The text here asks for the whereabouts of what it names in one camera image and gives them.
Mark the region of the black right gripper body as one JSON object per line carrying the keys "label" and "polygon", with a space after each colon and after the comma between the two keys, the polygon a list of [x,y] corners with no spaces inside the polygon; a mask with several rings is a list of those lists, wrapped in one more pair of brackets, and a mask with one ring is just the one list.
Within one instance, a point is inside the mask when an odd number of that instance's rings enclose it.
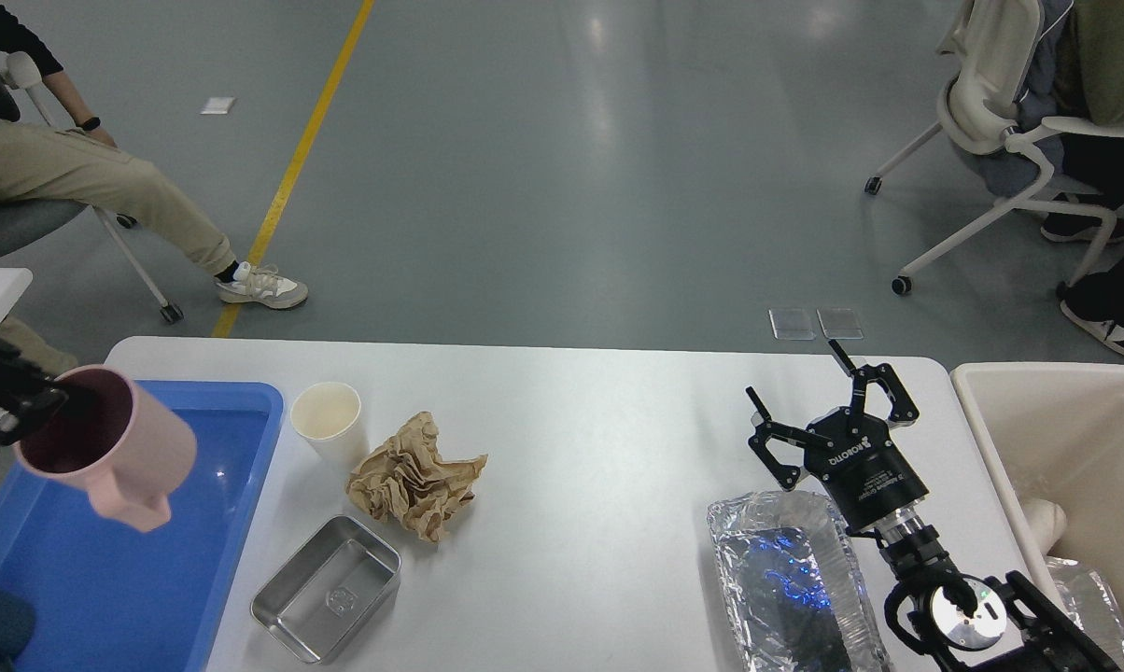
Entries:
{"label": "black right gripper body", "polygon": [[928,488],[873,415],[826,415],[807,430],[832,443],[805,449],[805,467],[844,516],[850,532],[868,532],[887,515],[921,502]]}

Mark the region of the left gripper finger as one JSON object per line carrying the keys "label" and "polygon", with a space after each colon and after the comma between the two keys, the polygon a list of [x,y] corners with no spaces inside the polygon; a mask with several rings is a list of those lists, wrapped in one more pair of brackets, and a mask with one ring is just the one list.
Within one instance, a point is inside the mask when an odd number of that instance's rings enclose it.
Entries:
{"label": "left gripper finger", "polygon": [[12,445],[49,423],[70,400],[43,374],[0,374],[0,445]]}

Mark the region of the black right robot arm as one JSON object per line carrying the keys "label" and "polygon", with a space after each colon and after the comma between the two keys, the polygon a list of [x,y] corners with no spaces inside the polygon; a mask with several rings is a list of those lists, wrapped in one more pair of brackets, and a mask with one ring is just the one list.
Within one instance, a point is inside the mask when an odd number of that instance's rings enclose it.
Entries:
{"label": "black right robot arm", "polygon": [[779,423],[753,387],[747,444],[785,492],[806,476],[819,481],[853,539],[872,539],[895,583],[885,623],[903,645],[942,671],[964,671],[958,651],[990,650],[1007,628],[1019,647],[977,665],[980,671],[1114,671],[1116,660],[1019,571],[977,578],[955,566],[916,506],[930,490],[895,446],[892,432],[921,420],[921,409],[890,363],[856,363],[837,340],[830,348],[850,378],[851,396],[805,427]]}

